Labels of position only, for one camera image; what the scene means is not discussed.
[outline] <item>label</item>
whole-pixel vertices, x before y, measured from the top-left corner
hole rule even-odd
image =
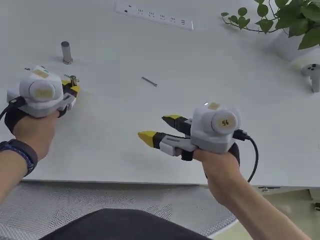
[[[45,79],[45,78],[47,78],[49,76],[49,74],[47,74],[46,72],[41,71],[39,69],[33,70],[32,73],[38,75],[39,77],[41,77],[43,79]]]
[[[215,102],[212,102],[208,105],[208,109],[211,109],[211,110],[217,110],[218,108],[220,107],[220,104],[218,103],[215,103]]]
[[[218,126],[220,129],[234,129],[236,127],[235,118],[233,116],[220,118]]]
[[[53,92],[51,88],[39,88],[35,90],[35,97],[42,99],[51,99]]]

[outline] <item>cable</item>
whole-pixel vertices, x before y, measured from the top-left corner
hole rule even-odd
[[[9,110],[21,108],[26,104],[27,102],[25,98],[22,96],[18,96],[12,99],[11,101],[9,101],[9,105],[0,113],[0,121]]]
[[[4,117],[4,115],[11,109],[11,106],[7,106],[0,114],[0,121]]]
[[[254,175],[256,174],[257,168],[258,168],[258,163],[259,163],[259,151],[258,151],[258,147],[257,144],[255,143],[255,141],[243,130],[238,129],[233,133],[232,136],[234,139],[240,140],[240,141],[245,141],[245,140],[249,140],[253,147],[254,147],[254,151],[255,151],[255,161],[254,161],[254,166],[253,166],[253,170],[252,173],[248,179],[248,183],[251,182],[252,178],[254,177]]]
[[[255,161],[254,161],[254,166],[253,166],[253,170],[252,170],[252,173],[248,179],[248,183],[251,182],[252,178],[254,177],[254,175],[256,174],[256,171],[257,171],[257,167],[258,167],[258,162],[259,162],[259,151],[258,151],[258,147],[257,147],[257,144],[255,143],[255,141],[250,137],[248,136],[247,137],[247,140],[249,140],[253,147],[254,147],[254,151],[255,151]]]

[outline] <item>electrical outlet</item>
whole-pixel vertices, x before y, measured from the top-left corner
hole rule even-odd
[[[114,10],[116,13],[131,17],[146,19],[161,24],[168,24],[182,29],[194,29],[193,21],[185,17],[172,16],[154,9],[152,10],[144,7],[138,7],[122,0],[115,2]]]

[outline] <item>number sticker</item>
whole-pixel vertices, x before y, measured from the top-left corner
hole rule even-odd
[[[236,126],[236,121],[233,117],[221,118],[218,121],[220,129],[232,129]]]
[[[222,120],[222,126],[227,126],[229,125],[228,119]]]

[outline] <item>hand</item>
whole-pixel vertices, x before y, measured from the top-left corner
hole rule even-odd
[[[59,112],[57,111],[42,118],[25,116],[13,129],[13,134],[17,140],[28,144],[34,149],[38,156],[38,161],[48,154],[55,135],[58,116]]]
[[[235,185],[246,180],[242,177],[237,159],[229,152],[216,154],[201,149],[193,153],[200,161],[208,178],[208,187],[215,199],[226,205]]]

